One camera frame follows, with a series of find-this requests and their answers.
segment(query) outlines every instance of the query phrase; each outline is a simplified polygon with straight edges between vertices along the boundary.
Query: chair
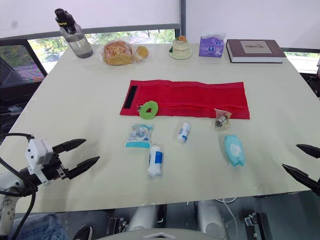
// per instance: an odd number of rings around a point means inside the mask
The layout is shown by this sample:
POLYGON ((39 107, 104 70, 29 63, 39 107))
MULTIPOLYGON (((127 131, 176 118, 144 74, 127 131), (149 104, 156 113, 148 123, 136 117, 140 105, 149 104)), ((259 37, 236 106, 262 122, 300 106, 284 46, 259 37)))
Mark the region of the chair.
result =
POLYGON ((9 132, 46 76, 27 39, 0 40, 0 134, 9 132))

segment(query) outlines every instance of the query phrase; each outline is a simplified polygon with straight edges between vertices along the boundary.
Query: shoe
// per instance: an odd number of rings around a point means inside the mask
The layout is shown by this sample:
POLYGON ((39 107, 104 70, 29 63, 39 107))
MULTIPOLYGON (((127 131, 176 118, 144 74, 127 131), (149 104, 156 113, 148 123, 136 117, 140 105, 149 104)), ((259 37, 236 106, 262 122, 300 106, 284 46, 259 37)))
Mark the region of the shoe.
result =
POLYGON ((73 240, 91 240, 92 237, 92 227, 82 226, 79 231, 73 237, 73 240))

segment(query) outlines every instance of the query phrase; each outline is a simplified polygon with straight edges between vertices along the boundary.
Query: window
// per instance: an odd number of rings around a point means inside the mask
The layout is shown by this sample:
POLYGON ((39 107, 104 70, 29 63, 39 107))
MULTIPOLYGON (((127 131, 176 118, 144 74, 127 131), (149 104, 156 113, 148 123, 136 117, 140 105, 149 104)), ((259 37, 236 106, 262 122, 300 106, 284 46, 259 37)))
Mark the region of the window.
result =
POLYGON ((299 73, 317 73, 320 53, 285 51, 284 54, 299 73))
MULTIPOLYGON (((114 39, 125 39, 130 43, 139 44, 168 44, 175 38, 174 29, 120 31, 86 34, 91 44, 105 44, 114 39)), ((49 73, 56 65, 61 55, 68 48, 62 36, 28 40, 43 67, 49 73)))

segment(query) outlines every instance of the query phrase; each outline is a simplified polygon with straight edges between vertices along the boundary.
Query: green sponge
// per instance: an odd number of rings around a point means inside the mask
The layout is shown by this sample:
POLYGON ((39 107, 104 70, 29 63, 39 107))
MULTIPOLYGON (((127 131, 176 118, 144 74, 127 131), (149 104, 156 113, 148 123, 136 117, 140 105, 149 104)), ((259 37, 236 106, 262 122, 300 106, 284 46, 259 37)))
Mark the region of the green sponge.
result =
POLYGON ((155 101, 147 101, 139 109, 139 115, 142 119, 153 119, 159 110, 158 103, 155 101))

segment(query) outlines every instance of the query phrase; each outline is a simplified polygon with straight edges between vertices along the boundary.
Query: purple tissue box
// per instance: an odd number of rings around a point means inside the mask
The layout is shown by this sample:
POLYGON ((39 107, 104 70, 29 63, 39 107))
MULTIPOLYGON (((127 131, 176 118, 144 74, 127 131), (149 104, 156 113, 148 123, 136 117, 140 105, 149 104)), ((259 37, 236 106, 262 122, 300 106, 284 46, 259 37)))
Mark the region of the purple tissue box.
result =
POLYGON ((221 58, 224 52, 224 40, 214 36, 200 39, 199 56, 221 58))

